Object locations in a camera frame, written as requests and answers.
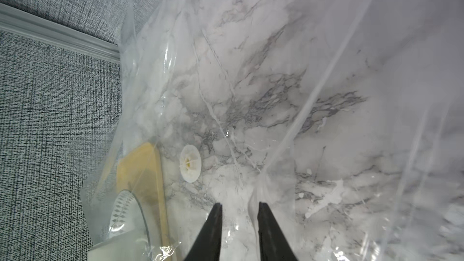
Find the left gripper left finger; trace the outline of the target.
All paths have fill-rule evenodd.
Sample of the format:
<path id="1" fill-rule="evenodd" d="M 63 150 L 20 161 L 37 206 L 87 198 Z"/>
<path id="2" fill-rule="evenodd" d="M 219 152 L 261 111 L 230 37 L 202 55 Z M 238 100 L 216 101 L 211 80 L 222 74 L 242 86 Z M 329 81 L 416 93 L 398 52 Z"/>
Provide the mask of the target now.
<path id="1" fill-rule="evenodd" d="M 218 261 L 221 253 L 222 204 L 211 209 L 185 261 Z"/>

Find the clear plastic vacuum bag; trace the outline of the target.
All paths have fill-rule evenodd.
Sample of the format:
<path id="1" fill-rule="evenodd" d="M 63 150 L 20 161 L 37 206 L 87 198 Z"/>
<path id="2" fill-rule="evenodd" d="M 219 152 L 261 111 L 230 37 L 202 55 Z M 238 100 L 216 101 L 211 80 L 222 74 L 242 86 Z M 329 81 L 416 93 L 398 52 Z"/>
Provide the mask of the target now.
<path id="1" fill-rule="evenodd" d="M 117 0 L 111 145 L 159 151 L 188 255 L 222 204 L 221 259 L 260 258 L 267 203 L 300 261 L 464 258 L 464 0 Z M 180 155 L 195 146 L 199 178 Z"/>

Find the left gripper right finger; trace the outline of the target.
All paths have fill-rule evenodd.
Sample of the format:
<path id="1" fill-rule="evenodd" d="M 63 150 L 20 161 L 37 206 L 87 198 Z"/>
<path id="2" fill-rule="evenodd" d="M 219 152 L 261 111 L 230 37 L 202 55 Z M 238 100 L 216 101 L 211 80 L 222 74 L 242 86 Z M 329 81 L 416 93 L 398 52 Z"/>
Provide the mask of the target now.
<path id="1" fill-rule="evenodd" d="M 297 261 L 267 203 L 259 203 L 257 220 L 261 261 Z"/>

